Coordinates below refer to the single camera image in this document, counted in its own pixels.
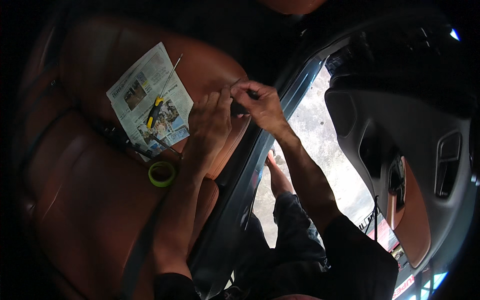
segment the foot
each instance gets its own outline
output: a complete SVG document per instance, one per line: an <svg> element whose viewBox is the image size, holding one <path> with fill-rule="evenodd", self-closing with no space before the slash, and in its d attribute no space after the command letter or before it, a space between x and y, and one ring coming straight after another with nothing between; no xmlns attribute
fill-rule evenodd
<svg viewBox="0 0 480 300"><path fill-rule="evenodd" d="M267 159L265 160L265 165L266 166L269 166L269 165L272 165L272 164L276 164L276 162L275 162L275 150L274 149L270 149L270 151L268 151Z"/></svg>

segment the concrete floor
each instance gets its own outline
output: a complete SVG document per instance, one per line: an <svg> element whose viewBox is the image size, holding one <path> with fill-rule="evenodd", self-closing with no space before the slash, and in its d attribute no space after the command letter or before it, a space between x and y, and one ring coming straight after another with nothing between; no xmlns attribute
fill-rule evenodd
<svg viewBox="0 0 480 300"><path fill-rule="evenodd" d="M332 120L325 105L324 94L330 75L322 68L289 123L302 140L305 150L322 168L335 194L338 208L358 225L372 210L373 199L365 183L338 146ZM275 161L290 180L283 152L275 141ZM253 209L262 223L265 239L275 247L277 226L273 222L275 198L270 188L270 171L264 168Z"/></svg>

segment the seat belt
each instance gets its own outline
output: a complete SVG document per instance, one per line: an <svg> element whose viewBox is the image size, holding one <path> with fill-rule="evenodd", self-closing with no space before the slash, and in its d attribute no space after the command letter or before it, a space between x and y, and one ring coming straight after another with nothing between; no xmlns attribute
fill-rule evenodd
<svg viewBox="0 0 480 300"><path fill-rule="evenodd" d="M145 224L142 232L140 233L135 245L132 248L132 252L128 257L125 268L123 269L123 275L121 279L121 292L117 300L131 300L133 299L133 293L138 282L138 276L140 269L142 268L147 254L152 249L153 234L155 230L155 224L165 198L168 196L168 192L162 197L160 202L153 210L150 218Z"/></svg>

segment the red sign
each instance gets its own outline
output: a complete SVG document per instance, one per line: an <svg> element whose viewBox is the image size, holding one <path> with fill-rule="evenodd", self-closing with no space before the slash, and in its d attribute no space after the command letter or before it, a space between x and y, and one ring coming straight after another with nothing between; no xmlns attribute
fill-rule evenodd
<svg viewBox="0 0 480 300"><path fill-rule="evenodd" d="M407 288L409 288L414 282L415 282L415 278L413 277L413 275L410 275L409 278L407 278L401 285L399 285L395 289L392 300L396 299L398 296L403 294L403 292L406 291Z"/></svg>

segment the masking tape roll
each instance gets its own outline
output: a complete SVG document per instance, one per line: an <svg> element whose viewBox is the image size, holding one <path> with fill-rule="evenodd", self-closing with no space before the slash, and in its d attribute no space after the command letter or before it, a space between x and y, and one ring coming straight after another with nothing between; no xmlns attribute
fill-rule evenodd
<svg viewBox="0 0 480 300"><path fill-rule="evenodd" d="M172 173L172 175L170 175L170 177L165 181L157 181L152 176L152 172L155 169L161 168L161 167L167 167L170 170L170 172ZM164 187L167 187L167 186L171 185L173 183L173 180L175 179L176 175L177 175L177 172L176 172L175 168L173 167L173 165L169 162L166 162L166 161L156 162L153 165L151 165L150 168L148 169L148 178L150 179L150 182L153 185L155 185L159 188L164 188Z"/></svg>

